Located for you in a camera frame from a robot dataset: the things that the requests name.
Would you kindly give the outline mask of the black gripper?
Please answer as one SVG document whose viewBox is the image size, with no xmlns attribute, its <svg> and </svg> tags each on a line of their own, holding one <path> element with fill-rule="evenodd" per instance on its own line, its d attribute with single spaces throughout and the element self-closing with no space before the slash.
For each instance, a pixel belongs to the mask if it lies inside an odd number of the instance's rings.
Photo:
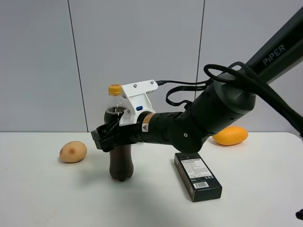
<svg viewBox="0 0 303 227">
<path fill-rule="evenodd" d="M 110 152 L 115 146 L 138 142 L 169 145 L 168 126 L 170 113 L 148 113 L 139 115 L 137 123 L 119 126 L 119 120 L 103 124 L 91 132 L 96 148 Z"/>
</svg>

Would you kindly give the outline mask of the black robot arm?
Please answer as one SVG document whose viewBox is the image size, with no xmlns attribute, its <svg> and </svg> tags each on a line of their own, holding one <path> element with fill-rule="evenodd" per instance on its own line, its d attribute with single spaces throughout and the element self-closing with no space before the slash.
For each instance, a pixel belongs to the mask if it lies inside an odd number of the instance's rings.
<svg viewBox="0 0 303 227">
<path fill-rule="evenodd" d="M 193 101 L 183 101 L 184 112 L 156 113 L 147 97 L 162 81 L 141 81 L 122 87 L 126 110 L 110 124 L 91 135 L 98 149 L 111 151 L 116 146 L 137 142 L 172 145 L 182 153 L 196 153 L 211 136 L 249 113 L 257 96 L 274 108 L 298 132 L 303 118 L 271 87 L 303 60 L 303 12 L 297 11 L 287 23 L 247 62 L 228 67 L 204 66 L 207 81 L 183 90 L 199 90 Z"/>
</svg>

